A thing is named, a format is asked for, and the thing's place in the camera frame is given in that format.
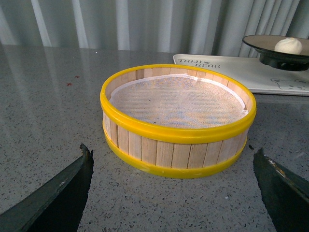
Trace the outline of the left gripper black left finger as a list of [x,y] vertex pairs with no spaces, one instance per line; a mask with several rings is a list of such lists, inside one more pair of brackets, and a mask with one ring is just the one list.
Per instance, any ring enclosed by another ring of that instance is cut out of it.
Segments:
[[75,232],[88,199],[93,151],[81,144],[82,155],[64,170],[0,216],[2,232]]

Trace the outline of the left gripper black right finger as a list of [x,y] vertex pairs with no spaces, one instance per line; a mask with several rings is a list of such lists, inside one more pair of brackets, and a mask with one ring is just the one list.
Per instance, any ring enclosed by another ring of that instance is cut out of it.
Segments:
[[253,170],[262,201],[278,232],[309,230],[309,182],[259,149],[253,157]]

